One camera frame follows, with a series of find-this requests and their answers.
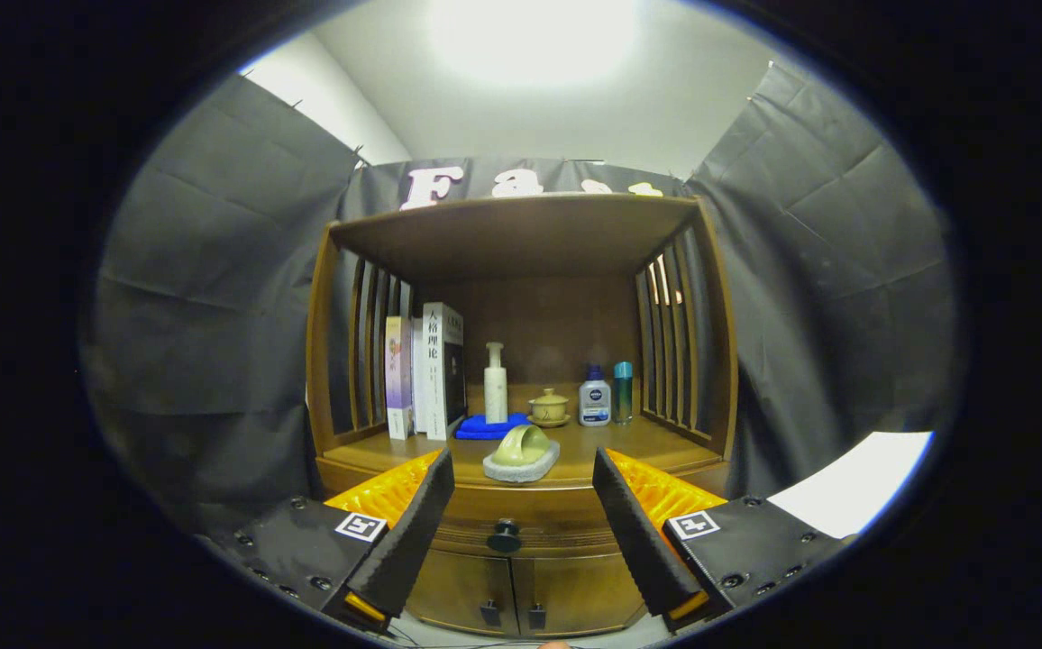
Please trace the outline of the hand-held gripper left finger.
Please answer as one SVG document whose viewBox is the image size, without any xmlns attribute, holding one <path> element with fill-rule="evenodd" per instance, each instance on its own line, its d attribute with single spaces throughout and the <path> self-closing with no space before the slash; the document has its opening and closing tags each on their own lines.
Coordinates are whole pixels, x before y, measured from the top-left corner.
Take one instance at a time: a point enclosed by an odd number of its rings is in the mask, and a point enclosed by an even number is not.
<svg viewBox="0 0 1042 649">
<path fill-rule="evenodd" d="M 454 492 L 450 449 L 426 453 L 327 501 L 295 496 L 217 526 L 217 559 L 300 607 L 384 635 L 400 617 Z"/>
</svg>

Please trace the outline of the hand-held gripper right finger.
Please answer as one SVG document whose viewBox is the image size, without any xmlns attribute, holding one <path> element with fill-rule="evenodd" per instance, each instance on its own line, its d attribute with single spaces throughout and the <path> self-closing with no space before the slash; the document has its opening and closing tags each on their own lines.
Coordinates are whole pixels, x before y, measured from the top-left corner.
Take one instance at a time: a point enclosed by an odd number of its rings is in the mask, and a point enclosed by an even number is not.
<svg viewBox="0 0 1042 649">
<path fill-rule="evenodd" d="M 592 488 L 647 611 L 674 634 L 768 599 L 845 547 L 768 498 L 727 500 L 615 449 L 597 449 Z"/>
</svg>

